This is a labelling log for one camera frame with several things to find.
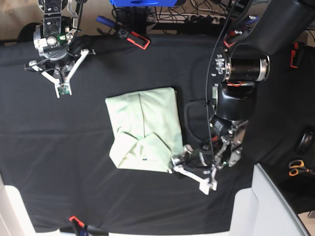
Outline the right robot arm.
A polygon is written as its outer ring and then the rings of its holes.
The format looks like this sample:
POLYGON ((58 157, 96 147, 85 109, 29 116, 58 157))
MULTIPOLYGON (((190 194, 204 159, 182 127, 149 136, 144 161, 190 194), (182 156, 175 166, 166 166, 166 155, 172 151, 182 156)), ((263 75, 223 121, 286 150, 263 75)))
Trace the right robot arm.
POLYGON ((70 81, 85 57, 94 54, 78 36, 85 0, 39 0, 43 23, 35 27, 33 44, 41 57, 25 69, 40 72, 58 84, 70 81))

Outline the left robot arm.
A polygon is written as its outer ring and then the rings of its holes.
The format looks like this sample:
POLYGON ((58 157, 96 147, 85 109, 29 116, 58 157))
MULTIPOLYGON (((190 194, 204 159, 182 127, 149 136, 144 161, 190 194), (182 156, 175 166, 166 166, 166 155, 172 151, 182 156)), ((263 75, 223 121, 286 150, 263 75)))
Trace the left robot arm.
POLYGON ((259 83, 272 70, 271 55, 291 44, 315 19, 312 0, 270 0, 261 16, 243 13, 220 34, 207 69, 209 137, 199 149, 185 145, 170 162, 170 173, 214 175, 241 158, 259 83))

